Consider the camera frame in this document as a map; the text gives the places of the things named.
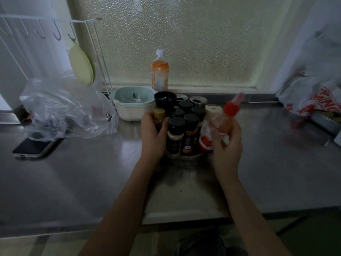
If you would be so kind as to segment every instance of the frosted window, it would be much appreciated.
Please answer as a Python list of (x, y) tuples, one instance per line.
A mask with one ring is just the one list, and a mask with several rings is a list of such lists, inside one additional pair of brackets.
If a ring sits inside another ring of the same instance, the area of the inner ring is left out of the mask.
[(151, 85), (156, 48), (164, 48), (169, 86), (252, 87), (286, 1), (74, 3), (80, 19), (103, 18), (97, 27), (113, 84)]

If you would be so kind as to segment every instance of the person's left hand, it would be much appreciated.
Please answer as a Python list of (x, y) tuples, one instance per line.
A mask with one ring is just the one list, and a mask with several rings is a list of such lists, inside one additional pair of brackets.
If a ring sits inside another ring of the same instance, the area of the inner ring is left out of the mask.
[(141, 120), (142, 125), (142, 152), (141, 159), (157, 162), (166, 150), (168, 118), (165, 118), (162, 128), (158, 133), (153, 121), (153, 112), (147, 112)]

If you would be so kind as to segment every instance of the forearm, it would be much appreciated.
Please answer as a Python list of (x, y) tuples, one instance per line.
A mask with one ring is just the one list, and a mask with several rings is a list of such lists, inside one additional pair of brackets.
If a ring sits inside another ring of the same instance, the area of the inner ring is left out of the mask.
[(248, 196), (237, 176), (222, 182), (228, 207), (250, 256), (291, 255)]
[(152, 161), (137, 162), (127, 184), (79, 255), (129, 255), (155, 165)]

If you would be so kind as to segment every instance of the white plastic bowl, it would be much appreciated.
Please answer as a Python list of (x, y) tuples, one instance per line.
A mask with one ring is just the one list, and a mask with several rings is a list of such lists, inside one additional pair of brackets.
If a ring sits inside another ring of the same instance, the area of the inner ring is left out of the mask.
[[(155, 109), (154, 94), (157, 91), (147, 86), (127, 86), (110, 94), (118, 116), (127, 121), (139, 121), (143, 114)], [(133, 101), (133, 93), (140, 102)]]

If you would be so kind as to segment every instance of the white wall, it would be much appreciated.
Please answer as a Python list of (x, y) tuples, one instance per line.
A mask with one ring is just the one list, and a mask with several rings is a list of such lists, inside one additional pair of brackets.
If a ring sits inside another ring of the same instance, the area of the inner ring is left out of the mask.
[[(0, 12), (66, 20), (71, 18), (66, 0), (0, 0)], [(26, 78), (54, 77), (70, 69), (67, 49), (72, 44), (68, 37), (65, 38), (71, 31), (68, 23), (57, 23), (62, 35), (61, 41), (58, 41), (53, 36), (53, 33), (59, 36), (53, 21), (41, 21), (45, 30), (45, 39), (41, 39), (35, 32), (37, 30), (42, 34), (36, 20), (23, 20), (29, 32), (28, 38), (24, 38), (15, 30), (24, 33), (20, 20), (8, 19), (7, 22), (15, 37), (8, 37), (0, 31), (0, 37), (3, 39), (0, 40), (0, 95), (7, 103), (6, 106), (0, 102), (0, 110), (8, 110), (8, 106), (15, 109), (21, 104), (19, 95), (25, 87)], [(0, 19), (0, 27), (6, 29), (2, 19)], [(3, 42), (10, 48), (22, 70)], [(27, 54), (26, 60), (18, 47)]]
[(276, 76), (270, 93), (277, 92), (283, 84), (300, 70), (305, 61), (299, 59), (301, 48), (305, 41), (329, 22), (341, 21), (341, 0), (317, 0), (311, 8), (310, 14), (301, 28), (296, 41)]

